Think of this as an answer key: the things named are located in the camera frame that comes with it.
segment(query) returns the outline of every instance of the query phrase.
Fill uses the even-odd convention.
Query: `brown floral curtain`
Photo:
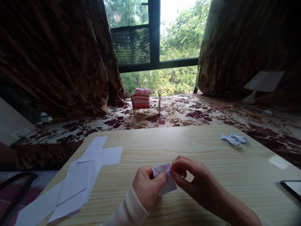
[[[278,88],[258,95],[272,105],[300,102],[301,35],[291,1],[212,0],[198,60],[196,88],[246,97],[260,70],[285,70]]]
[[[125,103],[102,0],[0,5],[1,72],[42,110],[62,118]]]

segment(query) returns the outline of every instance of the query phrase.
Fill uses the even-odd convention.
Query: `white origami figure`
[[[236,138],[233,137],[229,137],[226,135],[222,135],[222,137],[220,138],[221,140],[227,140],[229,141],[232,145],[240,145],[240,141]]]
[[[231,132],[231,137],[238,139],[241,143],[248,143],[249,142],[247,138],[245,138],[241,135],[238,135],[236,133]]]
[[[154,178],[156,178],[160,173],[165,172],[167,174],[167,181],[165,186],[159,191],[159,195],[165,195],[173,190],[177,189],[175,179],[170,175],[170,163],[165,163],[162,165],[157,165],[153,167]]]

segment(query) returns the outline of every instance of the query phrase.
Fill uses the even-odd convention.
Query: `black bag strap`
[[[32,173],[32,172],[23,172],[23,173],[19,173],[19,174],[13,176],[13,177],[7,179],[6,181],[4,181],[3,183],[0,184],[0,191],[2,191],[2,189],[4,189],[6,186],[11,184],[12,182],[20,179],[21,177],[25,177],[25,176],[30,176],[30,177],[27,179],[27,181],[21,187],[20,191],[14,197],[13,201],[8,206],[8,208],[6,209],[3,216],[0,218],[0,225],[4,224],[7,217],[10,215],[10,213],[13,211],[13,209],[18,205],[18,203],[22,200],[22,198],[24,197],[24,195],[26,194],[26,192],[30,188],[32,182],[38,177],[38,175],[36,175],[35,173]]]

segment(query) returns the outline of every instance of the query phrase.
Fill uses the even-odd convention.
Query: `left hand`
[[[159,191],[164,187],[167,180],[165,172],[151,180],[151,178],[154,178],[152,168],[153,166],[139,168],[132,184],[137,198],[147,212],[155,204]]]

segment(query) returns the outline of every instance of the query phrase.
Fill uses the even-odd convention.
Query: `electrical cord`
[[[259,109],[259,108],[256,108],[255,106],[257,107],[261,107],[261,106],[258,106],[258,105],[243,105],[241,106],[241,109],[244,110],[245,112],[251,114],[251,115],[256,115],[256,116],[260,116],[260,117],[271,117],[273,114],[269,114],[269,115],[258,115],[258,114],[254,114],[252,112],[249,112],[247,111],[246,109],[244,109],[245,106],[248,106],[248,107],[251,107],[251,108],[255,108],[255,109],[258,109],[258,110],[261,110],[261,111],[264,111],[263,109]]]
[[[252,112],[249,112],[247,111],[246,109],[244,109],[245,106],[248,106],[248,107],[251,107],[251,108],[255,108],[257,110],[261,110],[261,111],[264,111],[264,109],[260,109],[260,108],[257,108],[257,107],[261,107],[261,108],[265,108],[266,110],[270,110],[271,112],[274,112],[274,113],[277,113],[277,114],[281,114],[281,115],[284,115],[284,116],[287,116],[287,117],[291,117],[291,118],[294,118],[294,119],[299,119],[301,120],[301,118],[298,118],[298,117],[294,117],[294,116],[290,116],[290,115],[286,115],[284,113],[281,113],[281,112],[278,112],[278,111],[275,111],[275,110],[272,110],[270,108],[267,108],[267,107],[263,107],[263,106],[258,106],[258,105],[243,105],[241,106],[241,109],[244,110],[245,112],[251,114],[251,115],[256,115],[256,116],[261,116],[261,117],[271,117],[273,115],[273,113],[271,114],[268,114],[267,116],[266,115],[258,115],[258,114],[254,114]]]

